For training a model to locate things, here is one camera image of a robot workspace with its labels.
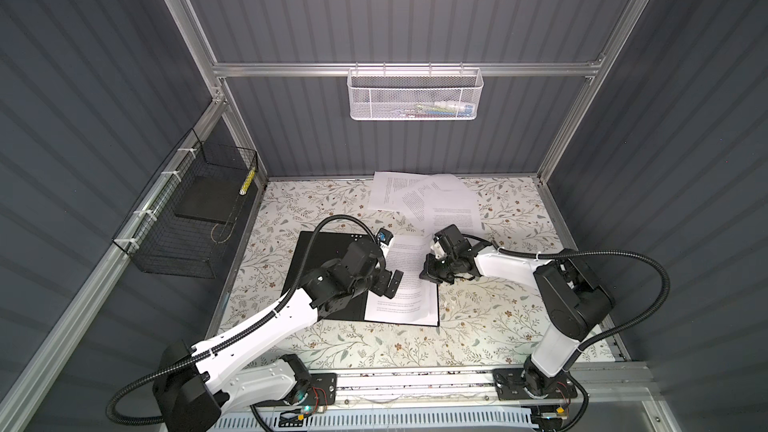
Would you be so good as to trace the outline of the printed sheet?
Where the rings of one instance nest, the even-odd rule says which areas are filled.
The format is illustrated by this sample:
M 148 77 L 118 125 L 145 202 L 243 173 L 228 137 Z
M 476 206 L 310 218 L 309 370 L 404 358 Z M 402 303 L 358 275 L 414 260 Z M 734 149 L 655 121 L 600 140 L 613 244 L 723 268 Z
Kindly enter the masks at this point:
M 387 269 L 401 271 L 403 278 L 392 299 L 370 293 L 364 320 L 367 322 L 437 327 L 438 285 L 422 280 L 424 262 L 431 252 L 429 237 L 397 235 L 385 253 Z
M 426 178 L 423 174 L 377 171 L 370 187 L 368 208 L 402 213 L 404 208 L 402 201 L 396 198 L 397 193 Z

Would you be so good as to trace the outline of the grey folder with black inside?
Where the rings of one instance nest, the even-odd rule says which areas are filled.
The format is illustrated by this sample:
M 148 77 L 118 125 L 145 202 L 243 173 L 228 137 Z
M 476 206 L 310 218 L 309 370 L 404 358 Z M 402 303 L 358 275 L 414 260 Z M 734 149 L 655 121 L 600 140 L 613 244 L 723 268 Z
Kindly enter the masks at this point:
M 303 231 L 283 290 L 298 280 L 322 319 L 436 327 L 438 286 L 419 278 L 428 249 L 418 236 L 375 248 L 362 234 Z

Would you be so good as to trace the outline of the printed sheet near left arm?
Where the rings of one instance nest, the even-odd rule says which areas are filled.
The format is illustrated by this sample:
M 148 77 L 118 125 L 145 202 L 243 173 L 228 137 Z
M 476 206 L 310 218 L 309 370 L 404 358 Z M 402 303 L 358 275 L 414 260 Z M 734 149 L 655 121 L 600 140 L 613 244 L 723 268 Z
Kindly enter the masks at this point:
M 478 194 L 453 175 L 422 178 L 398 191 L 395 203 L 412 226 L 427 235 L 449 225 L 464 234 L 483 234 Z

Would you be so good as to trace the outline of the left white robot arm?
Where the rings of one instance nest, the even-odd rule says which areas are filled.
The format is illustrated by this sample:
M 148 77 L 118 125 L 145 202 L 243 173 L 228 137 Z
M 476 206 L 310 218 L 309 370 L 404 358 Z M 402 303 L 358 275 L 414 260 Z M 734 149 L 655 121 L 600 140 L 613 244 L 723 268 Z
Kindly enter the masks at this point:
M 293 406 L 315 400 L 312 376 L 295 354 L 246 367 L 288 336 L 343 310 L 372 292 L 391 299 L 402 272 L 386 266 L 391 234 L 354 240 L 341 257 L 319 266 L 304 265 L 298 283 L 271 308 L 221 335 L 192 347 L 166 349 L 162 366 L 171 372 L 154 379 L 152 392 L 170 431 L 207 431 L 226 412 L 257 404 Z

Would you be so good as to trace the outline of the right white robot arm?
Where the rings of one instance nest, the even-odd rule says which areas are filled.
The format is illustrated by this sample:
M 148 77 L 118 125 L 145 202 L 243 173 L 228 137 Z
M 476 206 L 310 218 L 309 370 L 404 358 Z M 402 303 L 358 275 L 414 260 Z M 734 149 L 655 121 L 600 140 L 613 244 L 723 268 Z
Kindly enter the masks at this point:
M 497 278 L 535 289 L 550 325 L 524 362 L 520 381 L 528 395 L 545 398 L 566 382 L 578 346 L 615 306 L 594 270 L 579 257 L 567 258 L 568 252 L 529 258 L 449 225 L 433 235 L 420 278 L 435 284 Z

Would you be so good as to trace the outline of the floral table mat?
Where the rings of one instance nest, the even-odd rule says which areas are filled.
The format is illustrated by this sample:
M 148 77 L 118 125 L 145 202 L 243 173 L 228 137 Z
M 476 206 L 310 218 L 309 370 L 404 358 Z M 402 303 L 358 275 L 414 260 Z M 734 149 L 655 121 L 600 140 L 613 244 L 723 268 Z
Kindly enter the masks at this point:
M 480 177 L 464 183 L 479 197 L 484 236 L 512 250 L 561 249 L 536 179 Z M 326 216 L 349 214 L 372 229 L 416 234 L 402 214 L 369 208 L 370 192 L 365 179 L 271 182 L 214 330 L 225 331 L 279 298 L 300 232 Z M 257 362 L 295 353 L 312 369 L 519 364 L 548 326 L 538 293 L 497 279 L 440 287 L 439 315 L 437 327 L 324 320 Z

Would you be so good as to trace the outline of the yellow marker in black basket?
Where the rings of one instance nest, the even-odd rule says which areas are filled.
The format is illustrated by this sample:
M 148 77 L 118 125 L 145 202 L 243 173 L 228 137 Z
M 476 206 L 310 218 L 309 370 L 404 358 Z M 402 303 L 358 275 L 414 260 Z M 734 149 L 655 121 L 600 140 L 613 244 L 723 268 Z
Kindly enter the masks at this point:
M 239 189 L 239 195 L 245 196 L 248 193 L 248 190 L 253 183 L 253 180 L 256 176 L 257 170 L 255 167 L 252 167 L 249 169 L 244 181 L 242 182 L 240 189 Z

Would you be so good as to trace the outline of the black pad in basket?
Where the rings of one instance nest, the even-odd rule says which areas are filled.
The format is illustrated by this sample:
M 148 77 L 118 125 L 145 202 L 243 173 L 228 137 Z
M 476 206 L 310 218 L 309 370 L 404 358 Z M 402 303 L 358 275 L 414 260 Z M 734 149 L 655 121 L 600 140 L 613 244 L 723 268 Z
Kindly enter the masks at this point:
M 195 176 L 174 208 L 177 217 L 226 224 L 235 217 L 240 185 L 231 180 Z

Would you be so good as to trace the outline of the pens in white basket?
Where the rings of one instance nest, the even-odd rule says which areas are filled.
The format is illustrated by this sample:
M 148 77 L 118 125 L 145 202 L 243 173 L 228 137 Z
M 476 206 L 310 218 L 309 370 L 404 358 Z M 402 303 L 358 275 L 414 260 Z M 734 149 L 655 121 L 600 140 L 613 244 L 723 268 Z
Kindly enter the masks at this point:
M 393 114 L 403 117 L 424 118 L 467 118 L 476 116 L 474 103 L 463 101 L 438 101 L 432 103 L 407 104 L 404 108 L 395 109 Z

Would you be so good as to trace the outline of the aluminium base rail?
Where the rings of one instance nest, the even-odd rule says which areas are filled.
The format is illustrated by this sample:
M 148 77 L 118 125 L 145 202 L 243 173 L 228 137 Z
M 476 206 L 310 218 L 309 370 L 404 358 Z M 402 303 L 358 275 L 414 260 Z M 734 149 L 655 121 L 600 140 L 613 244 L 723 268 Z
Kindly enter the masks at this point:
M 568 398 L 576 383 L 598 400 L 642 401 L 660 389 L 640 362 L 577 363 L 570 375 L 533 379 L 527 366 L 465 366 L 308 371 L 297 360 L 236 371 L 199 373 L 223 414 L 252 404 L 319 405 L 406 401 L 528 401 Z

